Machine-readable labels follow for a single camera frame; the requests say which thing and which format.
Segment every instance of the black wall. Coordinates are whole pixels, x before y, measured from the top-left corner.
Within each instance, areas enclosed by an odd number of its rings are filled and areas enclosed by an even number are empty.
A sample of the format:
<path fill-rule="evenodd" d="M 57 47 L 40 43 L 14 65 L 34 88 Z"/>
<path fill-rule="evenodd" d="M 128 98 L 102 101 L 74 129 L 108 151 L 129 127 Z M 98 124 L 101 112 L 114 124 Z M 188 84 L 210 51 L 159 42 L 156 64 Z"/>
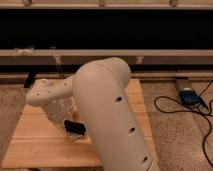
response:
<path fill-rule="evenodd" d="M 0 10 L 0 49 L 213 49 L 213 11 Z"/>

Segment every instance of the black object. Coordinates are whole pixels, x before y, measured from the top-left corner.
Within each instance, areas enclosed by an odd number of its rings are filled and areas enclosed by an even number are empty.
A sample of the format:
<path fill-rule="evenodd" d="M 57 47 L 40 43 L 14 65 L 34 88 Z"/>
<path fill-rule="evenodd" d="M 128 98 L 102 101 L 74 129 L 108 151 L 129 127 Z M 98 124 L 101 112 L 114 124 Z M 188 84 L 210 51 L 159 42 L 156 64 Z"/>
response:
<path fill-rule="evenodd" d="M 30 72 L 24 83 L 24 88 L 29 88 L 34 83 L 37 72 Z"/>
<path fill-rule="evenodd" d="M 194 90 L 180 91 L 179 97 L 183 106 L 196 106 L 200 104 L 200 98 Z"/>
<path fill-rule="evenodd" d="M 78 122 L 72 122 L 69 120 L 64 121 L 64 126 L 67 132 L 84 135 L 86 128 L 84 124 Z"/>

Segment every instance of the speckled floor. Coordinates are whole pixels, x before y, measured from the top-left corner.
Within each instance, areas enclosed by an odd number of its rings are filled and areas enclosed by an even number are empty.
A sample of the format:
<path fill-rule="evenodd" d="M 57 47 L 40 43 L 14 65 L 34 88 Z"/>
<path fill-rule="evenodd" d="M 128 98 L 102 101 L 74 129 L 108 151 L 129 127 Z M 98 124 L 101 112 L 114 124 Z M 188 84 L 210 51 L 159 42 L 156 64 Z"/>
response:
<path fill-rule="evenodd" d="M 8 147 L 8 142 L 25 104 L 27 89 L 21 84 L 3 84 L 4 77 L 0 77 L 0 163 Z M 23 79 L 11 79 L 10 83 L 20 83 Z M 172 82 L 142 82 L 141 83 L 147 111 L 150 116 L 151 127 L 156 143 L 159 166 L 162 171 L 211 171 L 213 170 L 202 153 L 201 141 L 207 127 L 199 116 L 189 113 L 166 115 L 158 112 L 153 100 L 159 95 L 176 98 L 177 93 Z M 200 92 L 207 82 L 195 82 L 194 89 Z M 213 96 L 213 86 L 204 94 L 204 99 Z M 167 101 L 162 102 L 164 109 L 176 109 L 177 106 Z M 210 136 L 207 150 L 213 160 L 213 135 Z"/>

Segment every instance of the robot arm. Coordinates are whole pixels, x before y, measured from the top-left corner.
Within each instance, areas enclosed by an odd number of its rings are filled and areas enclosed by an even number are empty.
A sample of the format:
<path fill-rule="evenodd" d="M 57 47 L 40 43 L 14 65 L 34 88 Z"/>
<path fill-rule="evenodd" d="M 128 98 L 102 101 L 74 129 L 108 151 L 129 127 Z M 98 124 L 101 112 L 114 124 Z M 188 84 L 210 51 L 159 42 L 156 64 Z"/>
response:
<path fill-rule="evenodd" d="M 27 102 L 53 112 L 55 100 L 73 95 L 106 171 L 158 171 L 125 94 L 129 80 L 123 60 L 94 61 L 57 85 L 36 85 Z"/>

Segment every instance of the wooden tabletop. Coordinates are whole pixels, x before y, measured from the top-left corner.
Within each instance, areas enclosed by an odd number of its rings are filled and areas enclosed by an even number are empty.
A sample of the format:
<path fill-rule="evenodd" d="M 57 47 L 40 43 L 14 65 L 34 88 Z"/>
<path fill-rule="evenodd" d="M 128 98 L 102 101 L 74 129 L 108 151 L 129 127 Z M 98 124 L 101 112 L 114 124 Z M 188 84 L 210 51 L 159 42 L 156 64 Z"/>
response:
<path fill-rule="evenodd" d="M 153 157 L 157 159 L 139 80 L 132 79 L 126 93 Z M 29 105 L 23 109 L 2 162 L 2 168 L 96 166 L 101 163 L 89 137 L 69 142 L 66 134 L 50 122 L 40 108 Z"/>

